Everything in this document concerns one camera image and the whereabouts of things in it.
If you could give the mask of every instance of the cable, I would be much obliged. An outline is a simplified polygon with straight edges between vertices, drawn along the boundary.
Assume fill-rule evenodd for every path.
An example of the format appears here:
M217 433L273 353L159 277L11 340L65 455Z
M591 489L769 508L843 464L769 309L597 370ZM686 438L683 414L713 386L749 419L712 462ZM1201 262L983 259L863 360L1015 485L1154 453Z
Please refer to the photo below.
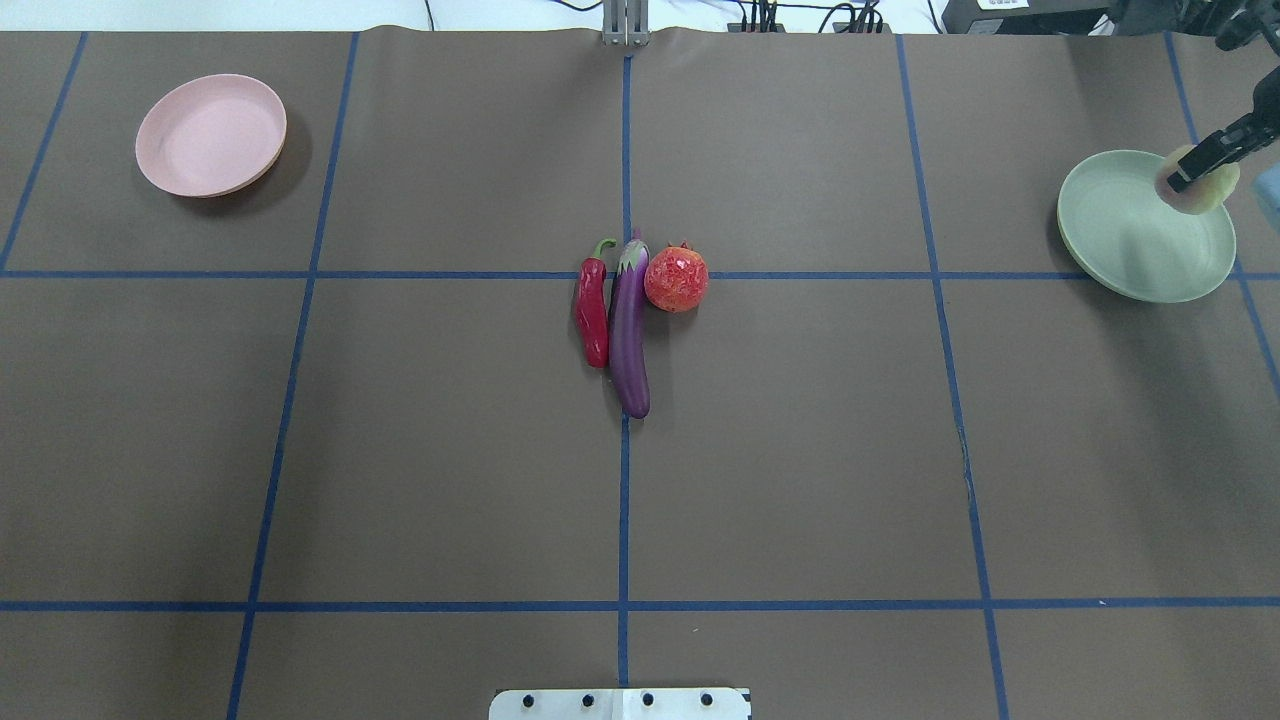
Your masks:
M564 5L570 10L577 10L579 13L586 13L586 12L594 10L594 9L599 8L600 5L603 5L604 0L600 0L595 5L588 5L586 8L579 8L577 5L573 5L571 3L566 3L564 0L552 0L552 3L556 3L557 5Z
M733 0L723 0L723 1L724 3L733 3ZM776 5L778 8L800 8L803 10L829 10L831 9L831 5L801 5L801 4L796 4L796 3L777 3L777 4L769 3L769 5Z
M863 12L858 13L858 19L855 19L851 26L846 27L845 32L863 33L865 31L867 35L873 35L883 31L884 15L879 14L876 5L879 5L879 0L868 0L867 4L863 5Z
M933 0L924 1L929 4L929 22L933 23L933 29L938 31L938 35L946 35L946 31L938 24L938 13L933 9Z
M854 24L854 13L858 12L858 8L854 8L852 4L850 4L850 3L840 3L835 8L827 10L827 17L822 18L822 24L818 26L818 33L819 35L822 33L822 31L827 29L827 22L831 20L831 15L835 15L836 12L840 10L841 8L849 8L849 24L850 26Z

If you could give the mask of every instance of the black box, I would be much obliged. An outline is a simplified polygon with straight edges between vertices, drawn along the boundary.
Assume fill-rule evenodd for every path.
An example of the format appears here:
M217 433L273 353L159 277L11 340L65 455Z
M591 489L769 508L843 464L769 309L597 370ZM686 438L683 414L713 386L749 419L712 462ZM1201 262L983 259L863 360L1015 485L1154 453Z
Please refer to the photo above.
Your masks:
M992 5L1024 5L984 10L978 0L951 0L942 24L952 35L1088 35L1110 0L986 0Z

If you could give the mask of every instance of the purple eggplant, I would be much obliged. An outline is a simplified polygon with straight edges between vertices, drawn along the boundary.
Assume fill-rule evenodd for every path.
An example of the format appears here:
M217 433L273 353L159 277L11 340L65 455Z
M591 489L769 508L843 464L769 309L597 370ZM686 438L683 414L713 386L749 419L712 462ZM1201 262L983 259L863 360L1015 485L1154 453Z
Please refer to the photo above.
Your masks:
M649 375L644 370L644 272L649 247L635 232L622 249L609 305L609 374L622 410L632 418L649 414Z

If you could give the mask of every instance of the plate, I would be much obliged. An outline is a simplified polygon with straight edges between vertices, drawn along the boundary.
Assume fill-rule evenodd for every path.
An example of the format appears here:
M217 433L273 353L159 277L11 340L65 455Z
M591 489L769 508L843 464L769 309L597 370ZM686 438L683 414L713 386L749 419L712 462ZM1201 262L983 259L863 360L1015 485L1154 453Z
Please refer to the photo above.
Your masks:
M1057 227L1071 258L1106 287L1147 302L1185 302L1222 284L1235 264L1226 208L1185 215L1156 195L1164 158L1111 150L1062 182Z
M152 184L186 197L227 195L262 177L284 147L284 104L237 74L196 78L142 119L133 152Z

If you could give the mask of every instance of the red fruit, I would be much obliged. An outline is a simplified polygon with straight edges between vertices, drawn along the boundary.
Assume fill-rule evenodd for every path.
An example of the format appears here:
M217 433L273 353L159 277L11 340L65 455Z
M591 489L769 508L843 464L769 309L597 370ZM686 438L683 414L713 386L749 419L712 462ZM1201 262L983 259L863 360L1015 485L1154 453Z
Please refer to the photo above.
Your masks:
M649 260L644 274L644 293L649 302L668 313L684 313L698 307L707 292L707 263L689 249L668 245Z

